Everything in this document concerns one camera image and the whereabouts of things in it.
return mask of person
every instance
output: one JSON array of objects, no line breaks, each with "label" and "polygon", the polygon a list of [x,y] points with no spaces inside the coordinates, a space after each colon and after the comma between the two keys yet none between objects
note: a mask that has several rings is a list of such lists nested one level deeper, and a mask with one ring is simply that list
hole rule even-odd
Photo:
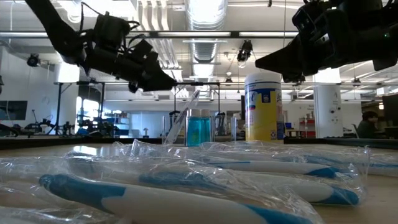
[{"label": "person", "polygon": [[376,123],[379,117],[376,112],[367,111],[362,114],[362,121],[359,123],[358,128],[356,130],[359,138],[369,138],[376,139],[378,138],[376,132],[378,131],[376,128]]}]

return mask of bottle cap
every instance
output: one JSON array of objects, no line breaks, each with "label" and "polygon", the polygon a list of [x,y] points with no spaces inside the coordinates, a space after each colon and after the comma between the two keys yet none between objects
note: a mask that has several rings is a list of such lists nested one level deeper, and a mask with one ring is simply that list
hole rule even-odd
[{"label": "bottle cap", "polygon": [[200,110],[198,110],[198,109],[191,109],[191,116],[199,118],[199,117],[201,116],[201,115],[200,115]]},{"label": "bottle cap", "polygon": [[210,117],[210,110],[201,110],[202,117]]}]

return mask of table surface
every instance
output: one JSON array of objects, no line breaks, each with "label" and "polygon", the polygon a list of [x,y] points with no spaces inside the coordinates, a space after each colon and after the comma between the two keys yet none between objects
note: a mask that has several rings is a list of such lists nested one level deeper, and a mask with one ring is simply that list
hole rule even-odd
[{"label": "table surface", "polygon": [[[344,146],[327,146],[341,148]],[[83,152],[96,156],[117,156],[111,144],[87,144],[79,146],[52,146],[30,149],[14,149],[0,151],[0,157],[12,156],[63,156],[69,151]],[[398,153],[398,151],[374,149],[376,153]],[[315,210],[327,224],[334,223],[397,223],[398,221],[398,177],[368,177],[368,198],[359,207],[320,206]]]}]

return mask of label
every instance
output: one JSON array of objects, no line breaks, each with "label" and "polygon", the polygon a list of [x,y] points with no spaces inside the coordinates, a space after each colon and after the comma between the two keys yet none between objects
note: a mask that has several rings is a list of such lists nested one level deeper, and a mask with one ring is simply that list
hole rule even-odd
[{"label": "label", "polygon": [[284,116],[280,83],[259,82],[245,86],[246,140],[280,141]]}]

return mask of blue liquid bottle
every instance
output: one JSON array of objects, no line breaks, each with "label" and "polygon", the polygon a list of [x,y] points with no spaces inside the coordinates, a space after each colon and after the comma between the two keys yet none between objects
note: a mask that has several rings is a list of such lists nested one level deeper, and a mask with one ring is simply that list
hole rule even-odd
[{"label": "blue liquid bottle", "polygon": [[201,111],[202,120],[202,142],[211,142],[211,122],[210,122],[210,110]]},{"label": "blue liquid bottle", "polygon": [[188,119],[187,146],[199,146],[202,135],[202,119],[200,110],[192,109]]}]

